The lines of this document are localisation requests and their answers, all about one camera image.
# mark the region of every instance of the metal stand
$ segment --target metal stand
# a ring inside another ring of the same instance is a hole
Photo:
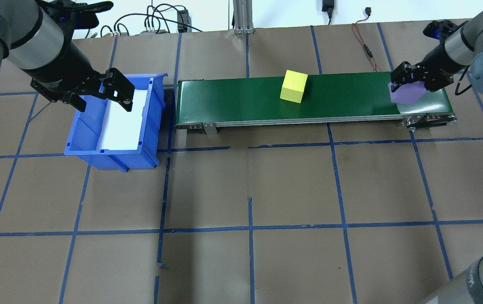
[[[234,33],[254,33],[253,0],[234,0]]]

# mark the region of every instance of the green conveyor belt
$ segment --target green conveyor belt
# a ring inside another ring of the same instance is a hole
[[[363,121],[405,117],[391,102],[390,73],[309,75],[301,104],[279,98],[284,77],[182,81],[176,126],[199,123],[271,125],[323,121]],[[452,113],[444,90],[424,95],[417,104],[438,104]],[[434,112],[427,107],[420,112]]]

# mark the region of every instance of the gray robot arm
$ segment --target gray robot arm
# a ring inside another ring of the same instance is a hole
[[[472,85],[483,94],[483,11],[462,26],[432,37],[440,39],[440,45],[421,62],[403,62],[392,71],[392,92],[416,81],[431,92],[440,90],[453,83],[455,73],[471,65]]]
[[[132,109],[134,85],[117,69],[99,73],[72,42],[76,28],[98,25],[96,12],[112,2],[87,5],[71,0],[0,0],[0,65],[4,58],[30,75],[31,87],[51,102],[85,111],[79,95],[118,102]]]

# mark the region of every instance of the black cable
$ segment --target black cable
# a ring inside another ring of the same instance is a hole
[[[153,18],[155,17],[155,12],[159,12],[159,14],[161,15],[161,17],[164,18],[165,16],[162,14],[162,12],[165,11],[165,10],[159,11],[158,10],[158,8],[159,8],[158,6],[155,7],[155,6],[149,5],[146,8],[146,13],[148,15],[149,15],[149,8],[153,8],[153,12],[151,13],[151,25],[152,25],[152,27],[155,27],[155,25],[153,24]],[[147,20],[147,24],[149,25],[149,17],[146,17],[146,20]],[[159,29],[160,29],[161,28],[161,21],[158,20],[158,23],[159,23]],[[168,27],[168,23],[165,22],[165,25],[166,25],[166,31],[168,31],[170,33],[170,27]]]
[[[110,10],[114,7],[114,3],[111,1],[103,1],[93,4],[85,4],[85,3],[74,3],[72,7],[64,7],[61,5],[57,5],[54,3],[49,3],[43,0],[35,0],[39,6],[44,6],[47,8],[54,8],[60,11],[70,11],[70,12],[104,12]]]
[[[125,27],[125,31],[127,31],[127,36],[131,36],[129,34],[129,29],[127,29],[127,27],[123,23],[118,23],[118,33],[120,34],[120,36],[121,36],[121,30],[119,29],[119,26],[120,25],[122,25],[123,27]]]
[[[161,6],[163,6],[163,5],[164,5],[164,6],[168,6],[168,7],[167,7],[167,8],[165,8],[164,10],[160,10],[159,8],[160,8]],[[182,22],[182,23],[185,23],[185,20],[183,20],[183,16],[181,15],[181,12],[180,12],[180,11],[177,9],[177,7],[178,7],[178,6],[179,6],[179,7],[182,7],[182,8],[183,8],[183,9],[185,9],[185,10],[187,10],[187,8],[186,8],[185,6],[183,6],[183,5],[170,5],[170,4],[168,4],[168,3],[162,3],[162,4],[157,5],[157,6],[156,6],[156,7],[153,9],[152,16],[155,16],[155,12],[158,12],[158,13],[161,15],[161,17],[162,17],[162,18],[164,18],[164,15],[162,14],[162,12],[164,12],[164,11],[168,11],[168,10],[170,10],[171,8],[173,8],[173,9],[176,11],[176,13],[177,13],[177,14],[176,14],[176,16],[180,16],[180,17],[181,17],[181,22]],[[167,31],[170,33],[170,28],[168,27],[168,23],[167,23],[167,22],[165,22],[165,24],[166,24],[166,29],[167,29]]]
[[[161,6],[163,6],[163,5],[164,5],[164,6],[168,6],[168,8],[166,8],[166,9],[164,9],[164,10],[162,10],[162,11],[161,11],[161,10],[159,10],[159,8],[160,8]],[[161,17],[163,17],[163,18],[164,18],[164,16],[162,15],[162,12],[163,12],[163,11],[168,11],[170,8],[173,8],[173,9],[176,11],[176,17],[180,16],[180,17],[181,17],[181,22],[182,22],[182,23],[185,23],[185,21],[183,20],[182,15],[181,15],[181,13],[180,13],[180,12],[179,12],[179,10],[176,8],[176,5],[170,5],[170,4],[166,4],[166,3],[161,3],[161,4],[157,5],[157,7],[156,7],[155,9],[156,9],[156,10],[159,12],[159,14],[161,14]],[[168,28],[168,22],[166,22],[166,21],[165,21],[165,24],[166,24],[166,28],[168,29],[168,32],[170,33],[170,28]]]
[[[150,17],[151,17],[152,25],[149,24],[149,18]],[[157,19],[157,22],[159,23],[159,26],[157,27],[157,31],[155,31],[156,33],[158,33],[161,30],[161,20],[157,16],[149,16],[148,15],[146,17],[146,19],[144,19],[143,25],[146,28],[146,31],[151,31],[152,27],[154,27],[154,25],[153,25],[153,19],[154,18],[156,18]]]
[[[109,27],[108,25],[103,25],[103,27],[101,27],[101,31],[100,31],[101,37],[103,36],[103,29],[104,29],[105,27],[107,27],[107,28],[108,28],[108,30],[109,30],[111,33],[113,33],[113,32],[114,32],[114,31],[112,31],[112,28],[111,28],[111,27]]]
[[[114,26],[115,26],[115,25],[117,25],[117,24],[118,24],[118,22],[119,22],[121,19],[123,19],[123,18],[125,18],[125,17],[128,17],[128,16],[148,16],[148,15],[147,15],[147,14],[142,14],[142,13],[139,13],[139,12],[133,12],[133,13],[131,13],[131,14],[123,15],[123,16],[119,17],[119,18],[116,20],[116,22],[114,23]],[[197,28],[195,28],[195,27],[193,27],[193,26],[191,26],[191,25],[185,24],[185,23],[181,23],[181,22],[177,22],[177,21],[174,21],[174,20],[165,19],[165,18],[162,18],[162,17],[157,17],[157,16],[155,16],[155,18],[157,18],[157,19],[162,19],[162,20],[164,20],[164,21],[170,21],[170,22],[177,23],[177,24],[180,24],[180,25],[184,25],[184,26],[186,26],[186,27],[189,27],[189,28],[191,28],[191,29],[194,29],[194,30],[196,30],[196,31],[201,32],[201,30],[199,30],[199,29],[197,29]]]
[[[470,66],[467,66],[464,69],[463,75],[461,75],[461,77],[459,78],[459,81],[457,81],[457,86],[455,87],[455,96],[459,96],[459,95],[463,94],[464,92],[468,91],[470,88],[472,88],[472,85],[469,85],[466,89],[459,92],[459,86],[461,85],[461,81],[463,81],[464,76],[467,74],[469,67]]]

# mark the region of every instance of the red wire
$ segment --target red wire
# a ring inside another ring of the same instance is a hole
[[[361,36],[361,33],[359,32],[359,29],[357,28],[357,23],[358,22],[361,22],[361,21],[366,21],[367,19],[369,19],[369,16],[367,16],[367,18],[365,18],[365,19],[361,19],[361,20],[356,21],[356,23],[352,23],[353,27],[357,31],[357,35],[359,35],[359,40],[361,41],[361,44],[363,44],[363,45],[365,45],[365,41],[363,40],[363,37]],[[375,64],[375,69],[378,68],[378,70],[380,70],[380,72],[381,72],[382,69],[380,68],[380,66],[378,65],[378,63],[376,63],[376,60],[374,59],[374,57],[371,58],[371,60]]]

